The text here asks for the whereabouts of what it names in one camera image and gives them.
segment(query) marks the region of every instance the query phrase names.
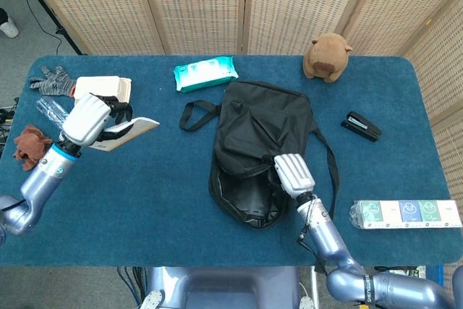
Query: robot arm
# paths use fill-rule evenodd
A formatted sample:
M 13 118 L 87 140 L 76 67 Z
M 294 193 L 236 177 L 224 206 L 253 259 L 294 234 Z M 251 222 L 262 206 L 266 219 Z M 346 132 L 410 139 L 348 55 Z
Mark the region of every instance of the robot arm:
M 368 276 L 350 255 L 321 200 L 313 194 L 315 181 L 301 155 L 285 154 L 274 160 L 281 185 L 297 201 L 297 212 L 305 223 L 298 242 L 304 240 L 308 229 L 319 256 L 338 267 L 326 277 L 331 296 L 341 302 L 365 302 L 373 308 L 463 308 L 463 289 L 455 286 L 463 282 L 462 267 L 454 274 L 455 302 L 442 287 L 426 279 L 385 273 Z
M 81 147 L 105 140 L 108 134 L 103 128 L 109 118 L 116 117 L 116 121 L 121 122 L 124 116 L 131 120 L 132 107 L 119 103 L 115 97 L 102 98 L 87 93 L 80 99 L 62 125 L 64 140 L 50 147 L 22 184 L 20 191 L 24 199 L 0 196 L 0 245 L 7 232 L 23 235 L 38 223 L 47 200 L 80 157 Z

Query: stuffed animal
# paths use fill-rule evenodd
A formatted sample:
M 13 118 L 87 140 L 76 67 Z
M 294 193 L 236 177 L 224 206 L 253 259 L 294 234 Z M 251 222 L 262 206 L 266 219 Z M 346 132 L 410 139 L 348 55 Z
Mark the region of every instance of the stuffed animal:
M 51 144 L 51 139 L 43 135 L 39 129 L 28 124 L 21 135 L 14 139 L 14 143 L 17 150 L 13 156 L 18 161 L 24 160 L 22 169 L 26 171 L 32 169 L 45 155 Z
M 304 74 L 307 78 L 321 77 L 325 82 L 339 79 L 349 61 L 352 47 L 339 34 L 323 34 L 312 40 L 304 55 Z

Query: gray floor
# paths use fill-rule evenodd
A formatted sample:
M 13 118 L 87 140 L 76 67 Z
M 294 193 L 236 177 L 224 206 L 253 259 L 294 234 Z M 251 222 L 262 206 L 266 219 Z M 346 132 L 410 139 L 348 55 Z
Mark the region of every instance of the gray floor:
M 55 26 L 40 4 L 30 0 L 30 5 L 44 29 L 54 33 Z M 0 7 L 9 13 L 20 30 L 14 39 L 0 33 L 2 107 L 12 105 L 13 98 L 20 96 L 30 65 L 40 56 L 55 54 L 58 41 L 41 32 L 25 0 L 0 0 Z M 59 54 L 75 53 L 63 39 Z M 329 297 L 322 276 L 319 284 L 321 308 L 352 308 Z M 6 267 L 0 268 L 0 308 L 133 309 L 135 303 L 115 268 Z

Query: brown cloth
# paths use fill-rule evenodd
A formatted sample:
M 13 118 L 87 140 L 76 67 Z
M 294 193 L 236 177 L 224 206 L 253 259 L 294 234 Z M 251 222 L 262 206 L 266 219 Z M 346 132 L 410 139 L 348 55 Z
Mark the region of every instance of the brown cloth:
M 26 171 L 36 166 L 45 155 L 51 144 L 51 139 L 48 139 L 36 127 L 28 124 L 21 132 L 21 135 L 14 139 L 14 143 L 17 146 L 17 150 L 13 157 L 18 161 L 24 160 L 22 169 Z

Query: shoe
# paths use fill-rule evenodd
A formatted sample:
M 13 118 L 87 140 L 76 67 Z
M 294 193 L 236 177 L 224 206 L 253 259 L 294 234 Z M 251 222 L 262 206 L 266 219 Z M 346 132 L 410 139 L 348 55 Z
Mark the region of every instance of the shoe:
M 13 23 L 13 20 L 8 17 L 8 22 L 2 23 L 0 25 L 0 30 L 5 33 L 8 38 L 16 38 L 20 33 L 19 30 Z

